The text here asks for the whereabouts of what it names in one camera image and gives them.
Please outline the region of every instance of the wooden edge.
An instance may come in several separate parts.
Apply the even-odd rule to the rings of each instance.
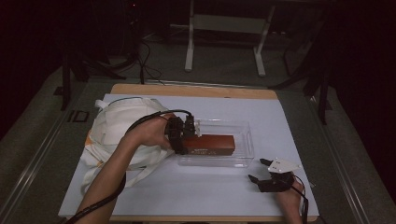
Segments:
[[[307,221],[313,222],[318,219],[317,216],[308,216]],[[185,216],[185,217],[171,217],[171,216],[154,216],[154,217],[143,217],[143,216],[112,216],[111,221],[145,221],[145,222],[189,222],[189,221],[210,221],[210,222],[265,222],[265,221],[283,221],[283,217],[237,217],[237,216]]]
[[[224,97],[241,99],[268,99],[277,100],[276,93],[271,90],[253,90],[222,87],[196,86],[160,86],[139,84],[115,84],[111,94],[137,95],[168,95],[168,96],[197,96],[197,97]]]

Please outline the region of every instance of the white table leg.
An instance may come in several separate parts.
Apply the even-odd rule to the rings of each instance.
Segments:
[[[271,19],[274,16],[275,6],[272,6],[267,20],[262,28],[262,38],[258,46],[253,48],[254,58],[256,59],[257,71],[259,72],[259,77],[265,77],[264,64],[262,62],[262,46],[264,45],[265,38],[268,35],[268,30],[270,29]]]
[[[194,55],[194,0],[190,0],[190,26],[189,26],[189,45],[187,46],[186,65],[184,70],[190,72],[192,70],[192,58]]]

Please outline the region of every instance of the hand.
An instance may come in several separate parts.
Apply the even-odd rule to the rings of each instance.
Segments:
[[[304,186],[297,182],[295,178],[292,185],[300,192],[304,190]],[[276,194],[276,199],[285,213],[286,220],[289,224],[303,223],[299,212],[301,200],[301,195],[299,193],[297,193],[294,189],[288,189],[283,192],[278,192]]]
[[[123,138],[137,138],[140,145],[147,147],[160,146],[162,148],[171,148],[169,140],[165,137],[165,127],[167,120],[174,117],[174,114],[165,114],[162,117],[155,117],[149,119],[131,131],[129,131]]]

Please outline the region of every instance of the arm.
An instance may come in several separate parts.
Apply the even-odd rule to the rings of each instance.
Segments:
[[[294,180],[293,186],[299,191],[303,191],[304,189],[303,185],[296,180]],[[300,194],[298,194],[294,189],[288,189],[283,192],[278,192],[276,194],[276,199],[289,224],[303,223],[299,211],[301,200]]]
[[[164,136],[164,130],[168,119],[173,115],[165,115],[163,118],[148,120],[125,134],[110,159],[106,162],[97,177],[92,181],[90,188],[85,194],[78,211],[97,203],[112,194],[120,185],[120,182],[128,168],[135,151],[140,145],[170,148],[169,141]],[[91,212],[77,223],[107,223],[111,217],[116,200]]]

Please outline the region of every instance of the clear plastic container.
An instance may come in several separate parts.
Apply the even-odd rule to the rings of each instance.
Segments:
[[[177,155],[182,166],[248,167],[254,158],[247,121],[197,119],[200,134],[233,135],[235,151],[231,156]]]

